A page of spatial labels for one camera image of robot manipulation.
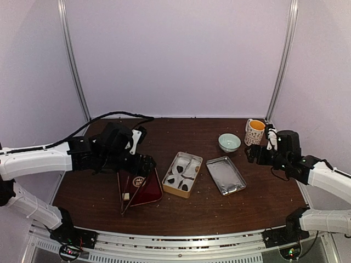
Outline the bear printed tin lid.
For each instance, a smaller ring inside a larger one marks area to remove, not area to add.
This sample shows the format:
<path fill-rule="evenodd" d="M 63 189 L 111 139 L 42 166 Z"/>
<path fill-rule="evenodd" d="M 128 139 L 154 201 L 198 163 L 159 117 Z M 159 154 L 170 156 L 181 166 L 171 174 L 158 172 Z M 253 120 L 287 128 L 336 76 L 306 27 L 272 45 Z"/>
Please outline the bear printed tin lid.
<path fill-rule="evenodd" d="M 246 188 L 237 167 L 228 156 L 208 160 L 206 167 L 222 196 L 228 196 Z"/>

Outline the tin box with paper cups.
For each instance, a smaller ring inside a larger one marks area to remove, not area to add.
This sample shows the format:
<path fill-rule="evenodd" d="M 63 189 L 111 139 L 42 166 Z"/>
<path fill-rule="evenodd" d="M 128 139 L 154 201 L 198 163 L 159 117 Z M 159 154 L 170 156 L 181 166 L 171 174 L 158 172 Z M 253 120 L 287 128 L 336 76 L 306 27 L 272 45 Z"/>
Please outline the tin box with paper cups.
<path fill-rule="evenodd" d="M 169 166 L 165 177 L 162 180 L 163 190 L 172 195 L 188 199 L 191 195 L 194 183 L 199 173 L 195 171 L 195 168 L 199 166 L 201 168 L 203 158 L 200 156 L 192 155 L 186 152 L 178 152 Z M 178 173 L 176 167 L 180 165 L 184 168 L 182 173 Z M 174 176 L 177 178 L 173 185 L 167 183 L 167 178 Z M 182 184 L 189 185 L 189 191 L 185 192 L 181 189 Z"/>

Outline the metal tongs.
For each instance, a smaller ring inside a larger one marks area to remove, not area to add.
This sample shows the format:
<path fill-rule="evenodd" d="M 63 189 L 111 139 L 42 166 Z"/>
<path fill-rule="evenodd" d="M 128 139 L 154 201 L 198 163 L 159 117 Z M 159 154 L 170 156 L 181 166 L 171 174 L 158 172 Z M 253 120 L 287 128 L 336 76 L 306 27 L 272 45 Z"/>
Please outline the metal tongs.
<path fill-rule="evenodd" d="M 150 190 L 151 175 L 147 177 L 133 175 L 127 171 L 117 173 L 120 192 L 120 214 L 124 216 L 129 207 L 151 203 L 154 199 L 153 190 Z M 129 193 L 129 200 L 122 199 L 123 193 Z"/>

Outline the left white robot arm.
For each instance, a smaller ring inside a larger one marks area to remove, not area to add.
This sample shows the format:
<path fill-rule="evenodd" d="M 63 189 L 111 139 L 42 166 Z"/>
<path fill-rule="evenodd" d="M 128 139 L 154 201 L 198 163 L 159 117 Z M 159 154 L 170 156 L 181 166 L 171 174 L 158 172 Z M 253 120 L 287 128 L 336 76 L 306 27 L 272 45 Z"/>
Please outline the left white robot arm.
<path fill-rule="evenodd" d="M 104 130 L 89 138 L 71 136 L 51 145 L 33 148 L 3 148 L 1 150 L 1 206 L 14 206 L 28 218 L 41 222 L 66 243 L 79 238 L 70 214 L 25 191 L 16 178 L 52 171 L 93 170 L 104 168 L 124 170 L 137 177 L 148 177 L 156 167 L 151 156 L 137 153 L 137 146 L 146 130 L 129 129 L 118 123 L 108 123 Z"/>

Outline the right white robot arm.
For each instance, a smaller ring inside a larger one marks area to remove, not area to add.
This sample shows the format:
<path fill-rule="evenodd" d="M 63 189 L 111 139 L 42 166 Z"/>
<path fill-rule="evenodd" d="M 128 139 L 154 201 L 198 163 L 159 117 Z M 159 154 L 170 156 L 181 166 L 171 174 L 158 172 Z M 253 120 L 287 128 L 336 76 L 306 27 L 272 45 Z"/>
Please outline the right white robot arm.
<path fill-rule="evenodd" d="M 299 134 L 295 131 L 268 129 L 265 133 L 266 146 L 252 144 L 245 148 L 250 163 L 283 171 L 286 181 L 294 179 L 350 203 L 350 174 L 333 167 L 326 159 L 302 155 Z M 309 231 L 340 233 L 350 238 L 350 209 L 299 208 L 287 216 L 281 237 L 292 242 Z"/>

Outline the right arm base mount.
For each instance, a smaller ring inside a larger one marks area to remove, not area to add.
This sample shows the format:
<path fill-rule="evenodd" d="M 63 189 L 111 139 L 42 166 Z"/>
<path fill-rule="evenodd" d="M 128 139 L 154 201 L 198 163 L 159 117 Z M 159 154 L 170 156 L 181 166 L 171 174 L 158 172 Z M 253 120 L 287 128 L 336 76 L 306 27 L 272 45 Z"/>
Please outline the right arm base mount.
<path fill-rule="evenodd" d="M 266 248 L 296 243 L 309 237 L 308 231 L 301 229 L 299 219 L 308 208 L 298 208 L 286 217 L 285 226 L 267 228 L 262 232 Z"/>

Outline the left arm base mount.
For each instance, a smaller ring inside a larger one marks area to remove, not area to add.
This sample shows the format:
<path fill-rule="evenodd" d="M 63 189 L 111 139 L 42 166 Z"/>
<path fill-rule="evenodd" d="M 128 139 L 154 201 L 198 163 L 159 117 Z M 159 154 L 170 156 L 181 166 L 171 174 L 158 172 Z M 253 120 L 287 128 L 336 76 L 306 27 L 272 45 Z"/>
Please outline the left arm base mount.
<path fill-rule="evenodd" d="M 69 212 L 60 207 L 58 209 L 62 216 L 61 225 L 54 230 L 48 229 L 50 238 L 61 244 L 68 244 L 80 249 L 94 249 L 98 233 L 74 227 Z"/>

